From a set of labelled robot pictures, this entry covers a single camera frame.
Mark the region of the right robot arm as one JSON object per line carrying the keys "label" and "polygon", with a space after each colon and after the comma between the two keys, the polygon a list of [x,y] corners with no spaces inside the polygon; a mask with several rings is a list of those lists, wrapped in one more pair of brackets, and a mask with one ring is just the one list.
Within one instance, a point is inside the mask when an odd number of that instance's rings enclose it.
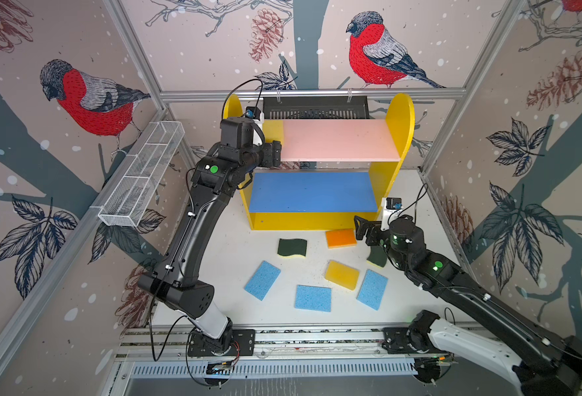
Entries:
{"label": "right robot arm", "polygon": [[493,334],[486,338],[420,311],[408,328],[384,332],[384,348],[391,354],[457,354],[510,382],[524,395],[577,395],[582,389],[582,341],[562,338],[480,287],[459,265],[427,249],[424,232],[413,217],[391,221],[354,219],[355,237],[378,246],[388,261],[421,290],[473,318]]}

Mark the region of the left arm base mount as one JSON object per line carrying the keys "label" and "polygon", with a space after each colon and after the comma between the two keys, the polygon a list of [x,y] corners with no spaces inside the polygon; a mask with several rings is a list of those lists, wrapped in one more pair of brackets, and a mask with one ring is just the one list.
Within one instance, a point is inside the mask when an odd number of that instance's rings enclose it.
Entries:
{"label": "left arm base mount", "polygon": [[214,339],[195,329],[188,341],[188,357],[252,356],[256,343],[254,329],[228,330],[221,338]]}

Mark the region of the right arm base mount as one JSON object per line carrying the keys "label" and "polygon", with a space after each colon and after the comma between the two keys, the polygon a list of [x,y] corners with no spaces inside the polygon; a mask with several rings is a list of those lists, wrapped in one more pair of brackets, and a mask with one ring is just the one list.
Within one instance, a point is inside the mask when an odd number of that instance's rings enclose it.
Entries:
{"label": "right arm base mount", "polygon": [[382,348],[389,354],[428,353],[434,345],[426,333],[415,328],[383,328]]}

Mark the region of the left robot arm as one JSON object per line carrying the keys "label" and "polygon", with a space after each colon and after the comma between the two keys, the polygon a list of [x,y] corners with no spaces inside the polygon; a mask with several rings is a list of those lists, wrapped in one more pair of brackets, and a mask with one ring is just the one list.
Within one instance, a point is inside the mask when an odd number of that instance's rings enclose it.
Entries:
{"label": "left robot arm", "polygon": [[186,183],[190,202],[167,256],[138,281],[141,290],[185,315],[213,340],[228,338],[231,321],[213,302],[213,286],[199,278],[205,250],[235,192],[247,186],[256,168],[279,166],[282,152],[281,143],[266,142],[251,118],[229,117],[220,126],[221,140],[198,161]]}

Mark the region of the plain yellow sponge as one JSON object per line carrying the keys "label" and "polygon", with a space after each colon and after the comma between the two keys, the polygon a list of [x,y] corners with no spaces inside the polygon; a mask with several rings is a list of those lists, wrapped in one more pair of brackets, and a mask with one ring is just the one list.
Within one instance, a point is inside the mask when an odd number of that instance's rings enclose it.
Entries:
{"label": "plain yellow sponge", "polygon": [[262,127],[265,141],[284,143],[284,122],[282,120],[265,120]]}

